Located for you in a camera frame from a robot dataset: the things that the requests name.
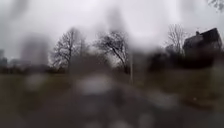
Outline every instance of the tree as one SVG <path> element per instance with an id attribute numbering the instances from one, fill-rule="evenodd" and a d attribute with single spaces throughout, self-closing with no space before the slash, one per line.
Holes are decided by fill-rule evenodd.
<path id="1" fill-rule="evenodd" d="M 207 0 L 208 4 L 217 8 L 219 11 L 224 10 L 224 0 Z"/>
<path id="2" fill-rule="evenodd" d="M 97 46 L 105 54 L 111 54 L 117 57 L 124 71 L 127 72 L 128 47 L 124 33 L 120 31 L 110 31 L 109 34 L 101 35 L 99 37 Z"/>
<path id="3" fill-rule="evenodd" d="M 182 46 L 186 37 L 187 33 L 180 25 L 171 25 L 168 32 L 168 41 L 166 42 L 169 50 L 182 54 Z"/>
<path id="4" fill-rule="evenodd" d="M 52 54 L 54 67 L 70 68 L 72 57 L 81 54 L 85 38 L 79 30 L 71 28 L 58 41 Z"/>

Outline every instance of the roof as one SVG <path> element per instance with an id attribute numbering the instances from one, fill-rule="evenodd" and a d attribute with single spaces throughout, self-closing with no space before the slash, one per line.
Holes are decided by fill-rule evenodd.
<path id="1" fill-rule="evenodd" d="M 212 42 L 218 42 L 220 35 L 217 28 L 200 33 L 193 37 L 187 38 L 184 42 L 183 48 L 198 47 Z"/>

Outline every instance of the building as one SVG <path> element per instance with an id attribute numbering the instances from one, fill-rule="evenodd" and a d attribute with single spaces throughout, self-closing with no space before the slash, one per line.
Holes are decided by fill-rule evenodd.
<path id="1" fill-rule="evenodd" d="M 185 56 L 191 59 L 212 59 L 221 50 L 222 40 L 217 28 L 187 38 L 183 49 Z"/>

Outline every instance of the grass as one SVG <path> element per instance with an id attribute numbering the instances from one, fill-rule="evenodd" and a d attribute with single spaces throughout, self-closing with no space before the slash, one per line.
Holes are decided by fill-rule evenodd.
<path id="1" fill-rule="evenodd" d="M 150 73 L 144 79 L 137 77 L 135 79 L 135 83 L 143 90 L 156 88 L 167 93 L 178 94 L 182 103 L 193 107 L 224 110 L 223 67 L 165 70 Z"/>
<path id="2" fill-rule="evenodd" d="M 0 117 L 14 113 L 26 114 L 71 86 L 66 75 L 46 75 L 37 91 L 27 91 L 28 78 L 24 75 L 0 75 Z M 124 75 L 118 79 L 129 81 L 129 76 Z M 134 74 L 134 86 L 143 91 L 157 88 L 178 94 L 184 104 L 194 107 L 224 110 L 222 67 Z"/>
<path id="3" fill-rule="evenodd" d="M 28 78 L 24 75 L 0 75 L 0 115 L 26 114 L 70 86 L 65 75 L 50 75 L 45 76 L 38 90 L 28 91 Z"/>

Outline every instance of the gray sky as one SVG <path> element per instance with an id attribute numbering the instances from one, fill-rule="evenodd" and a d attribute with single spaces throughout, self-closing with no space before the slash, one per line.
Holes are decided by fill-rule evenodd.
<path id="1" fill-rule="evenodd" d="M 46 35 L 53 47 L 72 26 L 91 41 L 112 25 L 108 14 L 116 9 L 122 18 L 118 24 L 124 25 L 133 46 L 139 48 L 162 45 L 169 24 L 181 24 L 191 33 L 218 27 L 224 34 L 224 13 L 205 0 L 1 0 L 0 48 L 9 58 L 19 57 L 19 46 L 29 33 Z"/>

